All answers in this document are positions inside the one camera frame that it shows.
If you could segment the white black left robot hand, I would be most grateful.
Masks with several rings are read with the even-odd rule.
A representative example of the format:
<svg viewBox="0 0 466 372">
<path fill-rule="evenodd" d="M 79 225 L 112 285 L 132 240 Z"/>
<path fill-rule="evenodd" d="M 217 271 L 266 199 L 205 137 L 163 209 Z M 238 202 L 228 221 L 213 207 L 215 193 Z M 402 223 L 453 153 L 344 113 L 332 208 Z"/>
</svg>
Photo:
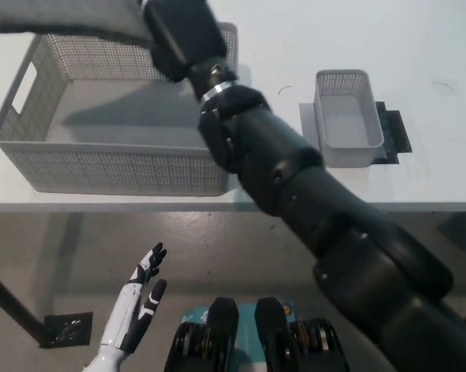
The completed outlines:
<svg viewBox="0 0 466 372">
<path fill-rule="evenodd" d="M 136 310 L 140 305 L 144 286 L 150 279 L 159 273 L 159 265 L 165 258 L 167 251 L 159 242 L 148 251 L 143 259 L 136 265 L 129 280 L 123 285 L 116 303 L 112 309 L 109 320 L 105 325 L 100 344 L 120 348 L 124 336 L 128 333 L 133 322 Z"/>
</svg>

